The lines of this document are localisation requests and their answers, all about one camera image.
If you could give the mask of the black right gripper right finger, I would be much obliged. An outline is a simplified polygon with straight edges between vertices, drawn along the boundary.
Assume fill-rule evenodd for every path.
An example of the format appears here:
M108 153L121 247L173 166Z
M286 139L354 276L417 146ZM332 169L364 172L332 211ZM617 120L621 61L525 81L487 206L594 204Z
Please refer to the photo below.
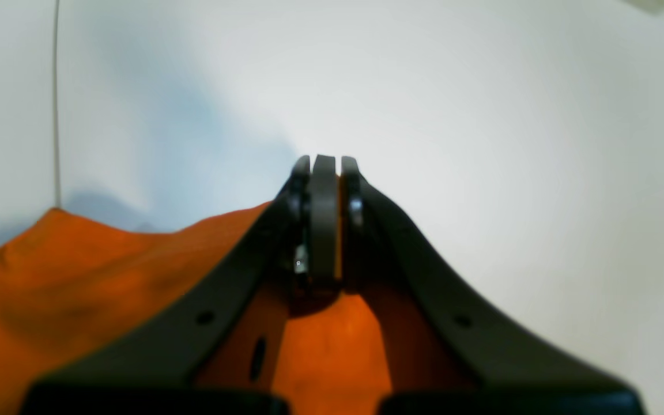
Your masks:
M379 323L379 414L643 414L629 383L553 346L471 287L411 218L341 162L342 279Z

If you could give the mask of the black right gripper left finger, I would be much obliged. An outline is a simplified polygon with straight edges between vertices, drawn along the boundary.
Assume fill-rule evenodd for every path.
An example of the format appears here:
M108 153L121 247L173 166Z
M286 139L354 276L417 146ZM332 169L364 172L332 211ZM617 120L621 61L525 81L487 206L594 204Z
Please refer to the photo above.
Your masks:
M335 158L297 160L239 242L166 310L44 376L22 414L288 414L270 391L293 309L335 299Z

